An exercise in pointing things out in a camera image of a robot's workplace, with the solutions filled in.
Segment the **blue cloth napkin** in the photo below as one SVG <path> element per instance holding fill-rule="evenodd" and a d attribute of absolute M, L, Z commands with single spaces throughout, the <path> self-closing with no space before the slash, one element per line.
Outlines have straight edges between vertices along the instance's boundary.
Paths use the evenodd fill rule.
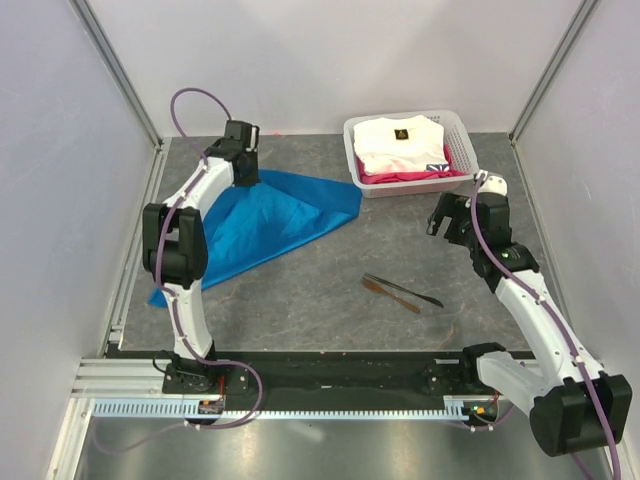
<path fill-rule="evenodd" d="M 230 187 L 203 219 L 210 289 L 304 246 L 359 215 L 362 195 L 349 183 L 261 169 L 252 187 Z"/>

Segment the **wooden fork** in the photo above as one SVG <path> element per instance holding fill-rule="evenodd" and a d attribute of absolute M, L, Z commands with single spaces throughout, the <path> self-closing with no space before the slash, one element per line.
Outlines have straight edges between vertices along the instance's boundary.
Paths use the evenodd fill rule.
<path fill-rule="evenodd" d="M 361 283 L 362 286 L 364 286 L 369 291 L 372 291 L 372 292 L 374 292 L 376 294 L 383 295 L 383 296 L 391 298 L 392 300 L 394 300 L 398 304 L 402 305 L 404 308 L 410 310 L 414 314 L 420 314 L 421 313 L 421 310 L 417 306 L 415 306 L 415 305 L 411 304 L 410 302 L 402 299 L 401 297 L 399 297 L 399 296 L 397 296 L 397 295 L 385 290 L 380 284 L 376 283 L 373 280 L 370 280 L 368 278 L 362 278 L 360 280 L 360 283 Z"/>

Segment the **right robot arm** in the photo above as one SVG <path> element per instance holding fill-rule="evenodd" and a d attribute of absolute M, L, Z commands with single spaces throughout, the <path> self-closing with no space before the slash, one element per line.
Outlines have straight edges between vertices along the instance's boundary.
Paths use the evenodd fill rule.
<path fill-rule="evenodd" d="M 512 239 L 507 197 L 444 193 L 428 234 L 436 235 L 445 219 L 445 240 L 468 249 L 474 271 L 516 320 L 540 369 L 529 371 L 497 343 L 477 344 L 463 350 L 460 386 L 473 394 L 487 387 L 503 394 L 528 417 L 537 444 L 551 457 L 615 448 L 631 385 L 621 374 L 607 374 L 567 324 L 535 258 Z"/>

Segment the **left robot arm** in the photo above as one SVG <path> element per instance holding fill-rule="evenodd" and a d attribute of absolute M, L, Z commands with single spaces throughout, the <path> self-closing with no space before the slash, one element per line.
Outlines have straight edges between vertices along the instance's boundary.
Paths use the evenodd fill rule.
<path fill-rule="evenodd" d="M 259 182 L 259 132 L 256 125 L 227 121 L 224 135 L 205 150 L 180 189 L 143 209 L 143 267 L 164 296 L 174 332 L 165 393 L 209 393 L 219 385 L 214 340 L 202 303 L 208 265 L 203 217 L 229 188 Z"/>

